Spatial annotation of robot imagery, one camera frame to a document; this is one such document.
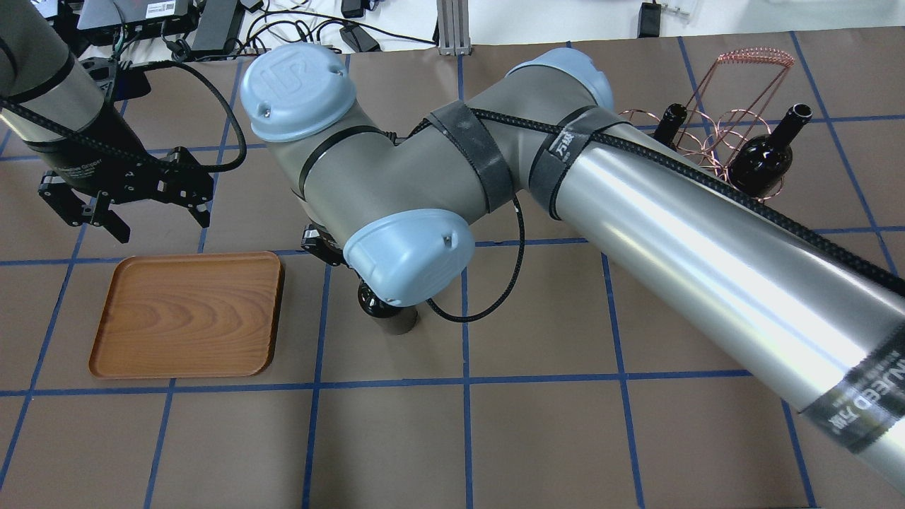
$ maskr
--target velcro strap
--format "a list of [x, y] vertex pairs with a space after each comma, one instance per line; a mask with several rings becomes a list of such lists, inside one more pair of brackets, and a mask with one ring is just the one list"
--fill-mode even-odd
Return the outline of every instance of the velcro strap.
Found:
[[487, 213], [512, 199], [509, 163], [490, 132], [462, 101], [431, 111], [428, 121], [462, 153], [481, 181]]
[[905, 325], [802, 412], [858, 454], [905, 416]]
[[578, 154], [585, 148], [594, 133], [607, 130], [616, 124], [628, 123], [627, 120], [603, 108], [582, 109], [575, 118], [575, 113], [569, 118], [565, 127], [553, 139], [548, 139], [540, 147], [538, 155], [534, 159], [534, 166], [528, 178], [528, 188], [531, 195], [547, 209], [550, 217], [558, 220], [556, 202], [559, 185], [566, 177], [568, 169], [578, 158]]

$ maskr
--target wooden tray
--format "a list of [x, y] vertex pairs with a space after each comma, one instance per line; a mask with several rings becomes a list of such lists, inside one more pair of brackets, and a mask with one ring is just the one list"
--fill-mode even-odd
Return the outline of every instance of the wooden tray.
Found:
[[282, 265], [269, 252], [117, 265], [88, 366], [101, 379], [240, 377], [271, 362]]

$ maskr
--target bottle neck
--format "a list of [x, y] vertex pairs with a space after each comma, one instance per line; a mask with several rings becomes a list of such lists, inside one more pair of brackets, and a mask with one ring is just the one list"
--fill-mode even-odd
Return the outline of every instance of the bottle neck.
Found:
[[798, 103], [789, 108], [786, 116], [779, 121], [779, 125], [767, 137], [767, 144], [774, 149], [785, 149], [792, 143], [801, 128], [811, 121], [811, 116], [811, 109], [806, 104]]

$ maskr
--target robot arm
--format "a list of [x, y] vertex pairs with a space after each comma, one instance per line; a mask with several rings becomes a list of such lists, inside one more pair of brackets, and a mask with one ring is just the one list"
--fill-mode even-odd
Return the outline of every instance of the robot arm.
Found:
[[730, 199], [609, 111], [605, 78], [582, 53], [518, 66], [398, 147], [328, 53], [294, 44], [259, 57], [243, 105], [377, 297], [406, 306], [433, 296], [472, 255], [467, 225], [527, 189], [905, 493], [902, 280]]
[[[0, 16], [0, 99], [6, 105], [4, 109], [0, 104], [0, 119], [51, 168], [38, 194], [62, 220], [70, 226], [104, 227], [125, 243], [129, 227], [110, 206], [150, 198], [184, 206], [200, 226], [208, 226], [206, 202], [213, 195], [214, 180], [205, 167], [181, 147], [160, 160], [150, 157], [95, 80], [32, 5], [0, 0], [0, 12], [4, 13]], [[218, 98], [225, 103], [219, 94]], [[93, 140], [95, 146], [86, 147], [59, 129], [27, 120], [12, 111], [17, 106]], [[76, 192], [86, 195], [89, 203]]]

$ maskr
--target black strap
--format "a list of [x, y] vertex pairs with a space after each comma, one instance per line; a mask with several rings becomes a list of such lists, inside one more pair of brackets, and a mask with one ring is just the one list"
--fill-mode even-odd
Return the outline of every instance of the black strap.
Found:
[[431, 111], [428, 121], [462, 153], [484, 189], [487, 213], [508, 203], [515, 192], [509, 163], [484, 124], [462, 101]]
[[591, 137], [598, 131], [625, 123], [628, 121], [603, 108], [583, 108], [581, 114], [567, 123], [555, 138], [548, 139], [540, 147], [528, 177], [528, 188], [534, 199], [547, 209], [550, 217], [559, 220], [559, 186]]
[[308, 179], [308, 174], [311, 172], [311, 169], [314, 168], [314, 165], [320, 160], [320, 158], [324, 157], [324, 154], [327, 153], [327, 150], [333, 148], [334, 145], [342, 141], [343, 139], [349, 138], [350, 136], [355, 136], [356, 134], [361, 134], [363, 132], [375, 132], [378, 134], [384, 134], [384, 132], [374, 126], [355, 126], [350, 128], [345, 128], [341, 131], [335, 132], [329, 136], [329, 138], [324, 139], [320, 142], [314, 150], [308, 155], [308, 158], [305, 159], [305, 163], [301, 165], [301, 173], [299, 173], [299, 186], [301, 191], [301, 199], [305, 199], [305, 180]]
[[19, 104], [24, 104], [28, 101], [32, 101], [44, 95], [45, 93], [53, 90], [54, 87], [62, 83], [72, 72], [72, 68], [75, 67], [75, 56], [72, 53], [69, 53], [69, 56], [66, 57], [66, 62], [63, 63], [62, 67], [57, 70], [50, 78], [35, 87], [27, 91], [21, 91], [16, 95], [11, 95], [7, 99], [12, 102], [18, 102]]
[[19, 74], [19, 64], [15, 61], [13, 50], [9, 48], [9, 44], [3, 40], [3, 37], [0, 37], [0, 52], [6, 55], [6, 60], [9, 61], [10, 67], [13, 68], [13, 81], [15, 81], [15, 77]]
[[905, 417], [905, 324], [802, 415], [858, 454]]

